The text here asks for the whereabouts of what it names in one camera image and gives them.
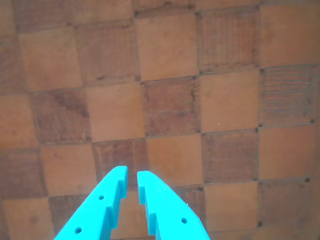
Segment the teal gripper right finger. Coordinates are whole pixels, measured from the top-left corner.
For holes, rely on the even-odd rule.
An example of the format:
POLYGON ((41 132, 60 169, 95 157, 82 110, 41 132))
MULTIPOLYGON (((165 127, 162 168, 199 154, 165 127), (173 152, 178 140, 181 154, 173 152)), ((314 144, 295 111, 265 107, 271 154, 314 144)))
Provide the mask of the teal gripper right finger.
POLYGON ((139 203, 148 234, 157 240, 209 240, 200 218, 163 180, 150 171, 137 173, 139 203))

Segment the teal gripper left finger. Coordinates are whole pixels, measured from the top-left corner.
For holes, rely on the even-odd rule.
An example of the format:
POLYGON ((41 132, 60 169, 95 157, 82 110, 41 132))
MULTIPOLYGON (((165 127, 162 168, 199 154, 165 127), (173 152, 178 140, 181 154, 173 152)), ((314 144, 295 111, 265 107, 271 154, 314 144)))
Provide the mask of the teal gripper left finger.
POLYGON ((113 168, 93 189, 55 237, 56 240, 109 240, 127 197, 128 167, 113 168))

